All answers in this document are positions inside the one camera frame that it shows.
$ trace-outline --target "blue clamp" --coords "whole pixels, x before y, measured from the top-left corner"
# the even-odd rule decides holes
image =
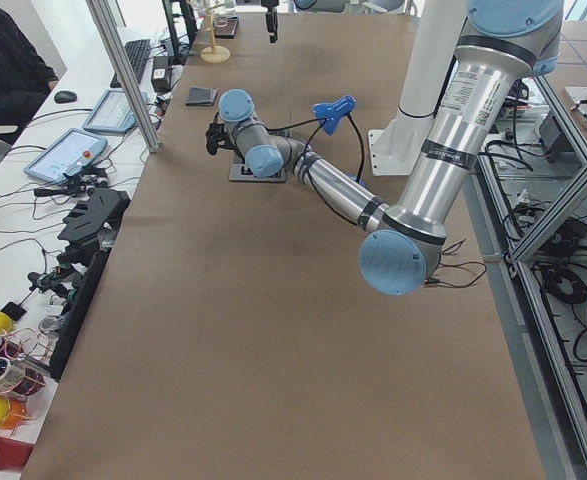
[[[234,88],[220,97],[220,117],[229,123],[241,122],[249,118],[255,111],[253,99],[245,91]]]
[[[537,30],[564,8],[562,0],[469,0],[468,18],[490,37],[517,37]]]
[[[313,105],[313,112],[315,113],[315,118],[326,119],[322,128],[327,135],[333,135],[337,127],[340,126],[342,117],[355,110],[355,105],[355,98],[351,95],[344,95],[333,103],[316,103]]]

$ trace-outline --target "brown table surface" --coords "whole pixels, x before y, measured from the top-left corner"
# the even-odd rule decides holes
[[[376,293],[362,232],[293,180],[229,183],[230,153],[205,151],[216,108],[183,105],[244,88],[275,127],[350,93],[362,131],[384,128],[414,34],[398,15],[280,15],[271,45],[247,14],[228,62],[189,59],[23,479],[544,478],[487,281]],[[313,143],[356,170],[348,123]],[[451,260],[480,259],[461,196],[448,225],[468,239]]]

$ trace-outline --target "white desk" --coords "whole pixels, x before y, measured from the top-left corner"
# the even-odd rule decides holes
[[[152,44],[156,40],[153,36],[132,29],[121,29],[122,41],[151,38]],[[150,68],[140,83],[141,89],[154,98],[153,88],[150,82]],[[37,113],[37,116],[50,112],[71,108],[93,108],[104,90],[109,88],[113,76],[113,68],[108,60],[106,51],[99,36],[95,36],[87,44],[87,47],[78,57],[76,62],[68,69],[60,80],[55,91],[72,90],[77,93],[76,102],[56,104],[53,94],[49,96]],[[35,120],[20,136],[15,147],[20,145],[38,145],[47,147],[70,128],[81,128],[88,112],[68,112],[59,115],[51,115],[40,120]],[[109,146],[105,153],[112,151],[122,140],[122,137],[107,137]],[[16,240],[25,238],[37,239],[47,251],[63,250],[66,242],[56,237],[63,228],[62,218],[68,210],[75,205],[78,199],[70,199],[63,205],[57,205],[48,198],[38,200],[36,217],[34,220],[32,189],[40,186],[27,177],[22,169],[40,153],[37,149],[23,148],[10,152],[0,164],[0,194],[7,194],[17,190],[26,190],[23,193],[0,198],[0,230],[1,231],[25,231],[31,232],[50,226],[37,233],[0,233],[0,248]],[[137,185],[137,178],[141,175],[148,151],[139,131],[134,131],[125,142],[112,155],[112,166],[107,169],[109,183],[117,190],[125,190],[130,197],[133,196]],[[62,202],[67,197],[56,197]],[[48,256],[46,271],[57,265],[54,256]],[[29,272],[45,271],[45,262],[40,246],[33,240],[24,241],[0,251],[0,309],[9,301],[19,303],[29,293],[30,285],[27,274]],[[24,303],[27,310],[25,316],[16,325],[16,329],[37,330],[39,322],[48,314],[48,307],[52,294],[50,292],[40,294],[33,293]],[[49,381],[49,386],[43,388],[37,394],[29,398],[27,409],[36,417],[18,427],[14,438],[30,443],[37,440],[42,422],[46,416],[51,400],[55,393],[55,382]],[[1,473],[0,480],[19,478],[17,473]]]

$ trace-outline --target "person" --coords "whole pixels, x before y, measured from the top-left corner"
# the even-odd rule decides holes
[[[13,143],[57,81],[53,69],[0,8],[0,125],[18,126],[17,132],[0,138]]]

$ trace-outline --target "tablet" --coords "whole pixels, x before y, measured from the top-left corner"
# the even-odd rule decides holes
[[[72,128],[24,167],[24,173],[45,182],[64,183],[65,174],[75,175],[93,163],[107,145],[104,137]]]
[[[141,92],[144,103],[147,95]],[[135,115],[121,88],[110,88],[104,92],[82,125],[84,130],[103,135],[124,135],[135,125]]]

